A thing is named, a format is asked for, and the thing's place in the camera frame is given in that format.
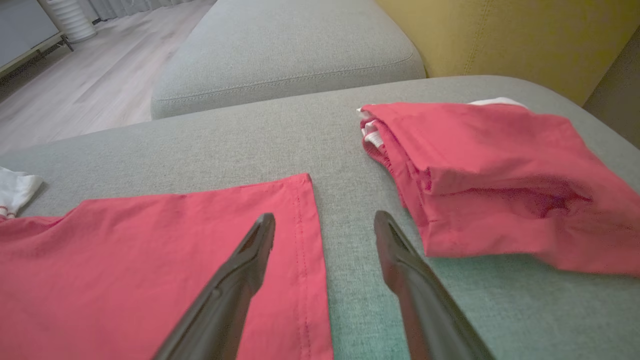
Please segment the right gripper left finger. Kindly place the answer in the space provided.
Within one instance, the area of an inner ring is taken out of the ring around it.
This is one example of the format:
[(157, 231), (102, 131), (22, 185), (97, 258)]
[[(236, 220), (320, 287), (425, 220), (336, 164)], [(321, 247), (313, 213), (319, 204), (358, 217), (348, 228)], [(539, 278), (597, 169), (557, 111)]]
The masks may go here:
[(258, 217), (153, 360), (236, 360), (250, 303), (265, 280), (275, 226), (274, 214)]

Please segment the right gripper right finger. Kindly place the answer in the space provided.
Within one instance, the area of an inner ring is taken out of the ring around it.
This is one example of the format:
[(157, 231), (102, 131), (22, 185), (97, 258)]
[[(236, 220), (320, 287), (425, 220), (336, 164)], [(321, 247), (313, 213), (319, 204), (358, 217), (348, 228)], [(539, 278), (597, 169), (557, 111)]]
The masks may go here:
[(411, 360), (495, 360), (435, 272), (385, 210), (374, 217), (387, 287), (397, 296)]

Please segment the red shirt with white sleeves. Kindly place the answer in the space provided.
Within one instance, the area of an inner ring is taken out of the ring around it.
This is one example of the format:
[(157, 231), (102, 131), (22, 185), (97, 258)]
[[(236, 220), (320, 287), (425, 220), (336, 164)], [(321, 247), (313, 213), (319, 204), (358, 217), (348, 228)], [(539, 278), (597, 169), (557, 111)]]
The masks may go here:
[(334, 360), (313, 181), (0, 216), (0, 360), (151, 360), (256, 219), (276, 227), (238, 360)]

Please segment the red shorts with white stripe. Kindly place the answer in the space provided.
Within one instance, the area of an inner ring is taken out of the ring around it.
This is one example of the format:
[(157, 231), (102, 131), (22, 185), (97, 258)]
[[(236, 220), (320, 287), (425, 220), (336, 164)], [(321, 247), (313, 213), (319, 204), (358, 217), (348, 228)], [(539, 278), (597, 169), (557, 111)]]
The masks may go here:
[(640, 194), (569, 119), (504, 97), (358, 112), (362, 146), (393, 178), (427, 257), (532, 255), (640, 278)]

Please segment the wide grey sofa seat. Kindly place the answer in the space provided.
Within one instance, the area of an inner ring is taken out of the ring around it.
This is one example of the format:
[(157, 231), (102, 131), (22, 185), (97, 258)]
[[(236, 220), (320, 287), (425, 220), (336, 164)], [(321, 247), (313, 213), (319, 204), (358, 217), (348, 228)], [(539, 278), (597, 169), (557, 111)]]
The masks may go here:
[[(387, 171), (361, 144), (366, 104), (506, 97), (567, 117), (590, 150), (640, 193), (640, 150), (564, 96), (526, 80), (476, 75), (290, 96), (147, 121), (0, 155), (45, 188), (26, 215), (62, 215), (97, 198), (190, 193), (308, 173), (327, 266), (334, 355), (409, 358), (398, 299), (385, 285), (374, 214), (392, 214), (416, 249)], [(527, 255), (430, 259), (499, 360), (640, 360), (640, 279), (558, 271)]]

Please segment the grey sofa cushion with seam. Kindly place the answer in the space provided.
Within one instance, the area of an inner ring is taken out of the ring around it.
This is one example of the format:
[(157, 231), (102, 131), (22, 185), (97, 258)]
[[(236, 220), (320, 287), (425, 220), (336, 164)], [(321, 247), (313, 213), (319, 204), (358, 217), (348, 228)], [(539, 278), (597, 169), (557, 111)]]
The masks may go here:
[(425, 79), (375, 0), (216, 0), (158, 76), (153, 120)]

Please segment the dark grey upholstered panel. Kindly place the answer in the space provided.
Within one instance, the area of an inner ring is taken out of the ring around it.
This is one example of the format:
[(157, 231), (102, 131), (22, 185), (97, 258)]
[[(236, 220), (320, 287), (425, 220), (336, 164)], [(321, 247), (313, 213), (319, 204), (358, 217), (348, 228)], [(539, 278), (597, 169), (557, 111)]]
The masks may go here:
[(640, 26), (590, 94), (583, 109), (640, 150)]

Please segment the yellow sofa backrest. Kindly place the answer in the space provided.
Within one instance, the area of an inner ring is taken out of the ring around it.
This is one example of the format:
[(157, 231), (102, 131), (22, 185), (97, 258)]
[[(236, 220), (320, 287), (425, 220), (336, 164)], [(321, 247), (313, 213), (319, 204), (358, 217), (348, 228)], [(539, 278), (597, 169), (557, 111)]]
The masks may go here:
[(640, 27), (640, 0), (376, 0), (429, 77), (509, 76), (585, 104)]

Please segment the light grey curtain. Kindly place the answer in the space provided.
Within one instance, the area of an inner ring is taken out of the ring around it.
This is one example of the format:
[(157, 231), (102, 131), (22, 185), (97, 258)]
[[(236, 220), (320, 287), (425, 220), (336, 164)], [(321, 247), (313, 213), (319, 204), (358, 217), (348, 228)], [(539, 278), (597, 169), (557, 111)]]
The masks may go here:
[(163, 7), (173, 7), (194, 0), (87, 0), (102, 21), (125, 18)]

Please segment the white ribbed cylinder appliance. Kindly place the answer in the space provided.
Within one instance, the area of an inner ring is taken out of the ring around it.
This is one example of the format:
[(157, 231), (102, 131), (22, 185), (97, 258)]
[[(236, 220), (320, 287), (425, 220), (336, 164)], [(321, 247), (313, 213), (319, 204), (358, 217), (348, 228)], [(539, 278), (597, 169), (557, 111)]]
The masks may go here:
[(82, 43), (98, 34), (77, 0), (46, 0), (46, 3), (61, 23), (69, 43)]

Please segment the grey low cabinet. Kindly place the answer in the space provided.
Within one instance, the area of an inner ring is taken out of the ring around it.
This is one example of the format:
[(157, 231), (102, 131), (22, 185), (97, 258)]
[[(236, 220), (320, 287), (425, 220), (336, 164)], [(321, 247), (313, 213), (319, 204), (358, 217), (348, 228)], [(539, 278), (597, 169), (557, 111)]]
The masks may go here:
[(54, 46), (73, 51), (39, 0), (0, 0), (0, 79)]

